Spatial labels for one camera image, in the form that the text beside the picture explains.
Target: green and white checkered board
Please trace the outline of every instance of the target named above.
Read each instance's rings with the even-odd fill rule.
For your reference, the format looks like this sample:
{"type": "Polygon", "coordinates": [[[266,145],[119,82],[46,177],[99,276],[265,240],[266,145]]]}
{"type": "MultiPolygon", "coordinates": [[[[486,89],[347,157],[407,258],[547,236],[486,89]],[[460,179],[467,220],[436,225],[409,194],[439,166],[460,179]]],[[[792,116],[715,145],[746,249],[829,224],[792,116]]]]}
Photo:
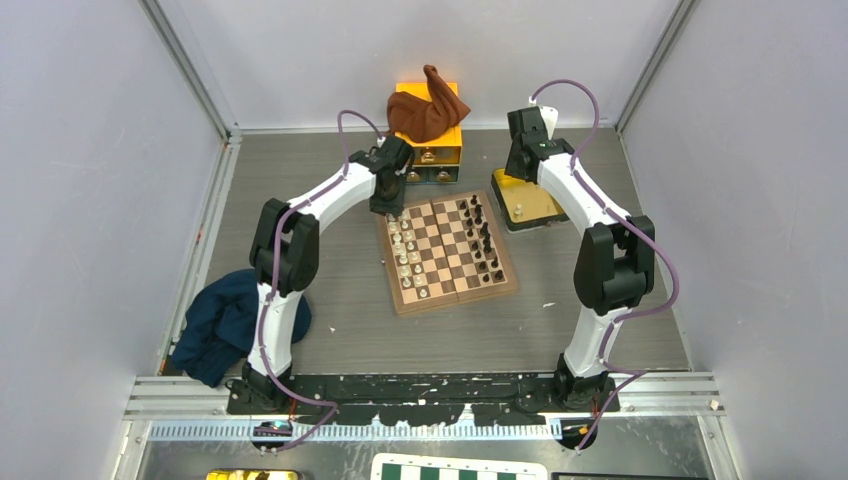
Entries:
{"type": "Polygon", "coordinates": [[[547,480],[538,463],[420,457],[381,453],[371,464],[371,480],[547,480]]]}

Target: gray wall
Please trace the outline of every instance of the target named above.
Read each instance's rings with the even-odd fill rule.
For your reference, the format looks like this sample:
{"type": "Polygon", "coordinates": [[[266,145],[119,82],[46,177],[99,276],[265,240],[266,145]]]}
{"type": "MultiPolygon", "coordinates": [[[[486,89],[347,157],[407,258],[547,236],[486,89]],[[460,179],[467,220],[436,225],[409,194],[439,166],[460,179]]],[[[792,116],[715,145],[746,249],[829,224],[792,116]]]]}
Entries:
{"type": "MultiPolygon", "coordinates": [[[[465,126],[506,126],[544,82],[575,78],[614,124],[676,1],[166,0],[180,7],[242,128],[332,127],[353,108],[378,125],[396,82],[432,63],[459,82],[465,126]]],[[[181,33],[191,36],[191,31],[181,33]]],[[[591,125],[576,89],[544,101],[560,124],[591,125]]]]}
{"type": "Polygon", "coordinates": [[[104,478],[220,140],[137,2],[0,18],[2,477],[104,478]]]}
{"type": "Polygon", "coordinates": [[[701,2],[625,132],[751,478],[844,478],[844,2],[701,2]]]}

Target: navy blue fabric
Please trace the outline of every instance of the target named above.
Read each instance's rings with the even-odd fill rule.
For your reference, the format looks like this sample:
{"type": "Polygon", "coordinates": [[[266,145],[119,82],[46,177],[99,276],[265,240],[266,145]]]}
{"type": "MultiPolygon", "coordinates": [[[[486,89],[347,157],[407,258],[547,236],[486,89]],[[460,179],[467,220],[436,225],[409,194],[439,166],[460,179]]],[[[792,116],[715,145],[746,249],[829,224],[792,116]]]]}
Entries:
{"type": "MultiPolygon", "coordinates": [[[[186,312],[186,328],[171,363],[191,378],[216,387],[227,369],[253,348],[259,292],[253,270],[225,275],[197,294],[186,312]]],[[[292,343],[309,331],[312,312],[306,297],[297,306],[292,343]]]]}

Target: brown towel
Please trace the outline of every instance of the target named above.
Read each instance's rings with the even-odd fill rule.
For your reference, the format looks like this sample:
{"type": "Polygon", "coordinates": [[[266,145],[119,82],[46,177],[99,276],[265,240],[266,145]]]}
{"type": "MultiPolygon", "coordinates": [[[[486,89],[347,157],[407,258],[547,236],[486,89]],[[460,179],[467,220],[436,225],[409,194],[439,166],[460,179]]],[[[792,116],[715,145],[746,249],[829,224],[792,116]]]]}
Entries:
{"type": "Polygon", "coordinates": [[[433,101],[408,92],[395,92],[389,97],[387,112],[389,133],[405,133],[416,143],[439,138],[471,111],[442,80],[436,67],[424,65],[424,75],[433,101]]]}

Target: gray wood tabletop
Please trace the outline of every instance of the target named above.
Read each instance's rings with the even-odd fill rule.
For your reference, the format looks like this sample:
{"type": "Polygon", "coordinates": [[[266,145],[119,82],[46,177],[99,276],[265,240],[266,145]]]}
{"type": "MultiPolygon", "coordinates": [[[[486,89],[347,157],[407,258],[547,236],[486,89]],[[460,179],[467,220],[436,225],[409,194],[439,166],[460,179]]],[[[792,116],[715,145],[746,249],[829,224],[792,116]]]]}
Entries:
{"type": "MultiPolygon", "coordinates": [[[[577,145],[587,129],[557,136],[577,145]]],[[[372,134],[348,134],[351,151],[370,148],[372,134]]],[[[415,185],[407,200],[485,189],[502,168],[510,139],[505,130],[463,132],[460,180],[453,185],[415,185]]],[[[343,161],[331,133],[245,136],[215,243],[206,282],[249,268],[248,251],[262,205],[300,195],[328,178],[343,161]]],[[[621,144],[602,129],[581,161],[607,195],[640,214],[621,144]]],[[[570,224],[506,233],[519,292],[400,318],[395,315],[374,214],[367,203],[352,208],[324,231],[320,269],[306,297],[314,312],[306,338],[293,347],[295,373],[409,373],[550,371],[568,345],[580,302],[572,273],[580,236],[570,224]]],[[[662,241],[662,225],[657,238],[662,241]]],[[[667,297],[660,276],[639,308],[667,297]]],[[[622,326],[611,360],[629,368],[686,369],[688,362],[670,312],[622,326]]]]}

